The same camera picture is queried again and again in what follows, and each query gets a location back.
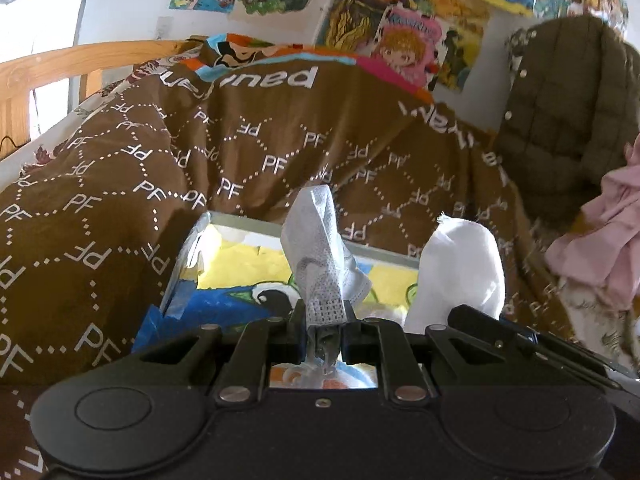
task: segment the wooden headboard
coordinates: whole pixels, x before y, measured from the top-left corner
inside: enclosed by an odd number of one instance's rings
[[[29,142],[31,90],[74,76],[80,78],[80,102],[102,87],[102,70],[180,54],[192,41],[115,41],[73,46],[0,63],[0,139],[16,146]],[[0,160],[15,148],[4,142]]]

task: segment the jacket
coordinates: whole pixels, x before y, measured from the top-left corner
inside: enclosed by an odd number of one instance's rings
[[[513,87],[495,149],[527,213],[567,228],[638,136],[640,56],[588,15],[519,31],[508,47]]]

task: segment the brown blanket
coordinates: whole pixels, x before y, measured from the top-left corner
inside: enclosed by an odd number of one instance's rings
[[[282,222],[298,190],[326,183],[344,238],[411,256],[440,213],[479,221],[507,313],[572,335],[488,136],[353,63],[296,57],[213,84],[192,62],[142,78],[0,194],[4,480],[39,476],[34,398],[127,354],[206,208]],[[203,46],[200,64],[220,59]]]

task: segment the bright window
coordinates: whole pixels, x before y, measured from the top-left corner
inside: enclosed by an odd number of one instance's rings
[[[14,0],[0,5],[0,62],[73,46],[81,5],[82,0]],[[63,119],[68,102],[69,79],[31,92],[31,139]]]

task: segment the silver rivet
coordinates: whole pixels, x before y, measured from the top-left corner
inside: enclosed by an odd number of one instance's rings
[[[251,397],[251,392],[244,386],[227,386],[218,394],[225,402],[245,402]]]
[[[418,402],[427,396],[427,392],[420,386],[400,386],[396,390],[396,398],[404,402]]]

